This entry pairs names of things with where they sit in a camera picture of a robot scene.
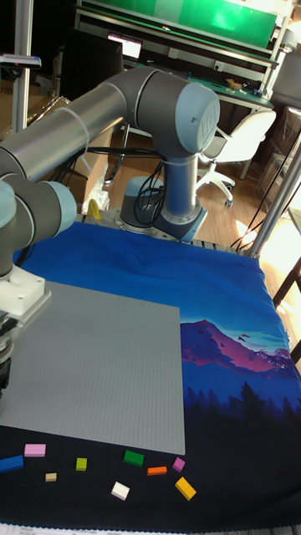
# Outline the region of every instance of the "computer monitor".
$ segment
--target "computer monitor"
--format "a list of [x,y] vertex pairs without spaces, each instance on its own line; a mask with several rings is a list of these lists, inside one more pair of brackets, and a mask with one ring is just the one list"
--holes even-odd
[[74,28],[65,39],[60,94],[69,100],[124,70],[122,46]]
[[122,55],[124,62],[126,60],[138,61],[142,47],[142,41],[118,33],[108,33],[108,39],[122,44]]

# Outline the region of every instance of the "office chair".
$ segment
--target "office chair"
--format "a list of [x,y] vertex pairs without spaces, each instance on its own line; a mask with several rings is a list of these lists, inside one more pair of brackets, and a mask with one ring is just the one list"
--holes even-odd
[[215,136],[211,144],[199,154],[199,160],[203,163],[210,162],[208,169],[199,170],[197,175],[200,180],[196,184],[198,190],[203,184],[215,184],[226,195],[226,206],[232,206],[232,193],[230,190],[235,186],[235,181],[222,173],[215,171],[218,163],[231,161],[251,160],[255,155],[265,134],[275,121],[274,111],[258,111],[247,115],[230,135],[217,128],[222,137]]

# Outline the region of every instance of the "lime green lego brick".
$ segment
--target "lime green lego brick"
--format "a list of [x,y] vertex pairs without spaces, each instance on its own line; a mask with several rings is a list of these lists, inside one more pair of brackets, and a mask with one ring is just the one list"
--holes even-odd
[[141,453],[134,453],[130,450],[125,450],[124,462],[128,462],[131,465],[142,466],[144,455]]
[[84,459],[83,457],[78,457],[76,459],[76,471],[86,471],[87,470],[87,459]]

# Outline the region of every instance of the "yellow object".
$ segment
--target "yellow object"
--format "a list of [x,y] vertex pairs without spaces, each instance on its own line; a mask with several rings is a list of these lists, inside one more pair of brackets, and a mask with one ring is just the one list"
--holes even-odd
[[191,500],[196,494],[196,491],[188,483],[188,481],[186,481],[185,477],[181,477],[181,479],[176,482],[176,488],[188,501]]
[[56,472],[53,472],[51,474],[45,474],[45,481],[46,483],[50,483],[50,482],[56,482],[57,480],[57,473]]
[[88,206],[88,216],[92,216],[94,219],[100,220],[101,215],[95,199],[91,199]]
[[77,470],[77,471],[86,471],[87,470],[87,459],[84,459],[83,457],[78,457],[76,459],[75,470]]

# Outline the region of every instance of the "white lego brick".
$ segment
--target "white lego brick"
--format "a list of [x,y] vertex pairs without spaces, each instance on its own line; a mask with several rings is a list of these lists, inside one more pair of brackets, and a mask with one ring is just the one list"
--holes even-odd
[[129,494],[130,489],[121,483],[116,482],[112,488],[111,494],[119,498],[120,500],[126,500],[127,495]]

